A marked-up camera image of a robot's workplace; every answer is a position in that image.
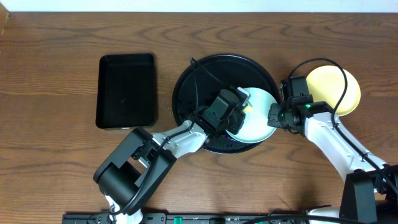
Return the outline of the yellow green scrub sponge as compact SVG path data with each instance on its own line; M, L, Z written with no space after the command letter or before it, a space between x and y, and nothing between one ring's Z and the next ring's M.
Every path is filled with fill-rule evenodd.
M243 113L248 114L252 111L252 105L247 103L246 106L243 108Z

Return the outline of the light blue plate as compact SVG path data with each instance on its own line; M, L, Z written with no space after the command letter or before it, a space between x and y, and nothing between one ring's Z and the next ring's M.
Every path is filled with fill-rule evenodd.
M250 94L249 111L245 115L243 125L237 134L227 131L228 135L239 142L254 144L269 138L276 128L268 126L268 114L271 104L277 103L267 91L248 87L244 88Z

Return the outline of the yellow plate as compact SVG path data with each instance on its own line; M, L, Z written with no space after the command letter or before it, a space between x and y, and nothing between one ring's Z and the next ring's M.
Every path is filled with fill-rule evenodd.
M344 70L348 87L346 94L338 106L336 114L344 116L356 109L361 99L361 90L357 80L350 72ZM325 65L311 71L307 77L309 93L314 102L325 101L334 108L341 98L345 81L341 70L337 66Z

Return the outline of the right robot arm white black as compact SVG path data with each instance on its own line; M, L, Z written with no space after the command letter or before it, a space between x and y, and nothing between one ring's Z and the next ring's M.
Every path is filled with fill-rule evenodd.
M308 210L309 223L332 218L361 223L397 223L397 166L367 150L325 102L288 108L271 104L268 125L300 134L332 163L345 184L339 207Z

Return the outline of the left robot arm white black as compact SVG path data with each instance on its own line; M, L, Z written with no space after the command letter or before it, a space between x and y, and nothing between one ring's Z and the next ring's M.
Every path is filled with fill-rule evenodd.
M109 203L108 223L140 223L141 208L176 160L197 152L225 131L236 134L251 95L238 87L222 89L180 126L163 133L133 129L96 170L93 180Z

